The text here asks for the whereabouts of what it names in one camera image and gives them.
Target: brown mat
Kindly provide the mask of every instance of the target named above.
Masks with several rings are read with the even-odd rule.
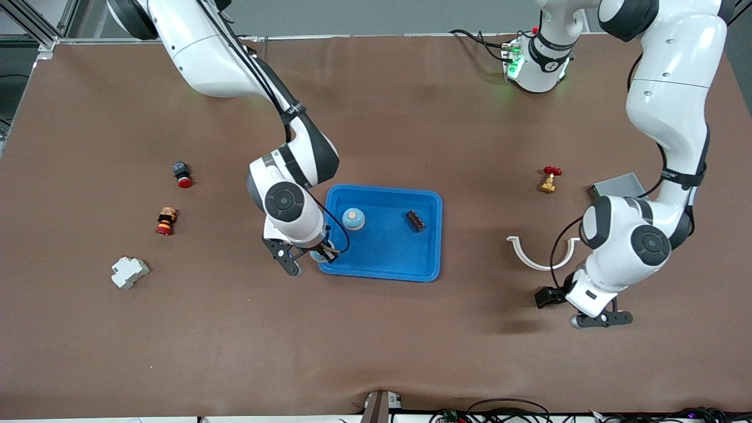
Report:
[[[660,170],[624,111],[638,46],[588,35],[577,50],[537,96],[452,38],[263,53],[341,153],[319,198],[334,183],[444,198],[441,276],[413,284],[323,275],[308,258],[287,278],[268,256],[244,179],[283,139],[270,105],[195,93],[161,45],[56,47],[0,161],[0,418],[343,413],[377,388],[406,408],[752,409],[752,122],[725,60],[696,235],[620,296],[635,323],[574,330],[571,307],[533,305],[550,279],[505,238],[543,263],[584,187],[630,171],[651,186]],[[550,196],[535,190],[548,165],[564,170]],[[170,237],[154,233],[166,205],[180,210]],[[109,279],[124,254],[152,268],[130,291]]]

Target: blue plastic tray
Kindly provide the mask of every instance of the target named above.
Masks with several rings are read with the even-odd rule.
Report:
[[[441,267],[442,204],[432,191],[335,185],[326,196],[326,207],[337,219],[357,207],[365,214],[365,226],[348,230],[350,249],[334,263],[319,263],[319,268],[332,275],[433,281]],[[416,232],[405,217],[410,210],[426,224],[422,232]],[[327,224],[335,247],[344,248],[344,234],[329,216]]]

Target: white plastic part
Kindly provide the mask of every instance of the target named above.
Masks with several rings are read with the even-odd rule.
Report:
[[[562,260],[558,264],[553,265],[553,269],[559,269],[560,267],[564,267],[569,261],[572,259],[572,255],[575,253],[575,243],[579,241],[579,238],[570,238],[567,240],[567,248],[566,248],[566,256],[564,256],[564,260]],[[541,266],[540,264],[537,264],[536,262],[532,261],[527,257],[524,251],[522,251],[522,245],[520,245],[520,237],[519,236],[508,236],[507,241],[511,242],[514,246],[514,252],[517,253],[517,256],[522,260],[523,263],[525,263],[529,268],[535,269],[535,270],[541,270],[543,272],[548,272],[551,267],[550,266]]]
[[[149,268],[144,261],[138,258],[122,256],[117,263],[112,265],[112,271],[115,272],[114,275],[110,276],[112,282],[118,288],[130,289],[134,282],[149,272]]]

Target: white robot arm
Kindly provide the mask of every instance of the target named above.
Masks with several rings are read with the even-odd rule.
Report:
[[[666,167],[656,201],[604,196],[584,213],[580,230],[593,253],[567,277],[561,294],[597,325],[614,324],[606,306],[660,270],[694,229],[694,198],[710,140],[705,97],[723,52],[728,5],[728,0],[600,2],[603,29],[642,44],[626,111],[635,127],[665,151]],[[541,32],[546,25],[544,21]],[[537,294],[536,300],[541,307]],[[582,321],[574,319],[573,324]]]
[[[275,106],[287,139],[249,165],[246,183],[253,201],[266,213],[263,241],[293,276],[301,272],[295,259],[306,251],[316,251],[328,261],[336,259],[329,228],[308,189],[334,176],[339,155],[269,65],[240,44],[222,13],[230,1],[107,2],[128,33],[162,40],[175,67],[196,91],[213,97],[261,96]],[[292,255],[293,246],[299,255]]]

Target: black joint cap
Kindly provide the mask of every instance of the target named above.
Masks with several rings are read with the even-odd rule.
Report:
[[[264,199],[266,212],[273,218],[292,222],[303,214],[303,190],[292,182],[278,182],[269,188]]]

